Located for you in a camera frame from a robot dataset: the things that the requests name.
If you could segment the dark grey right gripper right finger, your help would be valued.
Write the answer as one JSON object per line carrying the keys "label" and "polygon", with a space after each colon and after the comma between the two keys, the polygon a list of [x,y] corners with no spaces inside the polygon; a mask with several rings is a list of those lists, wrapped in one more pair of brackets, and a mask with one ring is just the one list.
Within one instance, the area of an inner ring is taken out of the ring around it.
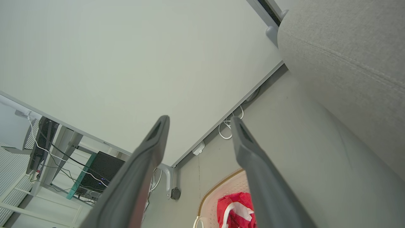
{"label": "dark grey right gripper right finger", "polygon": [[231,118],[236,160],[245,170],[258,228],[317,228],[239,117]]}

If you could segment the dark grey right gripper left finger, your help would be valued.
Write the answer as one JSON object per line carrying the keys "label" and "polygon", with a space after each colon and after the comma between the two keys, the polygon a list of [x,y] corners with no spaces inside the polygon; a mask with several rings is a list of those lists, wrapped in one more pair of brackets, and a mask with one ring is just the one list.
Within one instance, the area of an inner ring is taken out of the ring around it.
{"label": "dark grey right gripper left finger", "polygon": [[169,116],[158,118],[80,228],[141,228],[152,174],[164,157],[169,127]]}

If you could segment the red garment wide white stripe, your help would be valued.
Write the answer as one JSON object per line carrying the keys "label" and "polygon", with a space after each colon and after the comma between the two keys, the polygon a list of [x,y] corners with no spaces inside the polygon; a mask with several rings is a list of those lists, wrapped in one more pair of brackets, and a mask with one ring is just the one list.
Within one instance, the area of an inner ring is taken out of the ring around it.
{"label": "red garment wide white stripe", "polygon": [[239,192],[220,198],[217,221],[220,228],[258,228],[251,194]]}

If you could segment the grey fabric sofa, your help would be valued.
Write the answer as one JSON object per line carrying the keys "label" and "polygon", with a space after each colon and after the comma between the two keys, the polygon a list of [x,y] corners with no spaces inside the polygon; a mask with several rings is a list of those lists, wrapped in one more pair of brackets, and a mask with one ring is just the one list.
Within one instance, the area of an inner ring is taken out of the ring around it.
{"label": "grey fabric sofa", "polygon": [[405,0],[301,0],[278,48],[308,93],[405,181]]}

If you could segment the black computer tower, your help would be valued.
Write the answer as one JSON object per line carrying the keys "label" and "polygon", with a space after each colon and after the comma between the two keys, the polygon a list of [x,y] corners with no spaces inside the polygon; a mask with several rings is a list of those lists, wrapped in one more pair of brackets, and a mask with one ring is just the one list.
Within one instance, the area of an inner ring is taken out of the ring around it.
{"label": "black computer tower", "polygon": [[90,157],[90,164],[86,166],[85,175],[80,187],[102,193],[114,178],[125,161],[109,154],[98,152]]}

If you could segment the grey partition leg with caster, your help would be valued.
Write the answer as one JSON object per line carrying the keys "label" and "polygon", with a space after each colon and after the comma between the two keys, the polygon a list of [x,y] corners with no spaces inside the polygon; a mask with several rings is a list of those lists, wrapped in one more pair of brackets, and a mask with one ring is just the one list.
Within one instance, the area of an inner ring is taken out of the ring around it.
{"label": "grey partition leg with caster", "polygon": [[171,199],[174,186],[174,167],[161,163],[158,168],[166,175],[166,197]]}

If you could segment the small white plastic box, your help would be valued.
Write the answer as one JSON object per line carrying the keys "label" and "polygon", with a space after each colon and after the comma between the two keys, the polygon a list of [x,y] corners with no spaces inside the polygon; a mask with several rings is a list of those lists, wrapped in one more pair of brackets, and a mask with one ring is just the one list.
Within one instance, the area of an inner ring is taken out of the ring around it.
{"label": "small white plastic box", "polygon": [[195,156],[200,155],[203,152],[203,149],[205,148],[205,143],[204,141],[201,141],[193,150],[192,153]]}

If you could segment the wide white partition panel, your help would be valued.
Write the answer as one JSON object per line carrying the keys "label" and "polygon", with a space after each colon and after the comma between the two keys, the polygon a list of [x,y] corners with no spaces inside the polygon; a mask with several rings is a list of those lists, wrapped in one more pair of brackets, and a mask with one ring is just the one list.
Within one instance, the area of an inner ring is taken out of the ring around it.
{"label": "wide white partition panel", "polygon": [[247,0],[0,0],[0,94],[176,165],[282,64]]}

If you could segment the teal metal bracket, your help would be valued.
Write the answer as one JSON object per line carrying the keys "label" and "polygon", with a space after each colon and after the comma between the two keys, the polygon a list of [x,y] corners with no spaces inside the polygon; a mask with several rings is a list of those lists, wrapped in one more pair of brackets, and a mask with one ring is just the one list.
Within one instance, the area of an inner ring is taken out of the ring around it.
{"label": "teal metal bracket", "polygon": [[90,158],[87,160],[85,167],[82,168],[82,171],[80,173],[80,175],[78,176],[78,178],[76,179],[72,189],[69,191],[68,195],[66,196],[67,199],[71,200],[73,198],[73,196],[76,194],[76,191],[79,189],[81,181],[83,180],[84,176],[85,176],[85,172],[88,171],[88,167],[90,167],[90,165],[92,164],[92,162],[94,161],[96,157],[96,154],[93,153]]}

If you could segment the white desk frame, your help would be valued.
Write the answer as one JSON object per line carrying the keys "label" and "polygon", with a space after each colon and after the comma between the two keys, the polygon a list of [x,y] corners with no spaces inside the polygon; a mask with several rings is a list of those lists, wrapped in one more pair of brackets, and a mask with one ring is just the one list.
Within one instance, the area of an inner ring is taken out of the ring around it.
{"label": "white desk frame", "polygon": [[[129,158],[129,155],[117,151],[105,143],[94,141],[62,125],[59,125],[57,129],[50,150],[41,149],[47,152],[47,157],[36,170],[39,172],[38,181],[44,187],[62,192],[65,197],[93,153],[97,154],[101,151],[123,161],[127,161]],[[94,203],[101,194],[80,187],[72,199]]]}

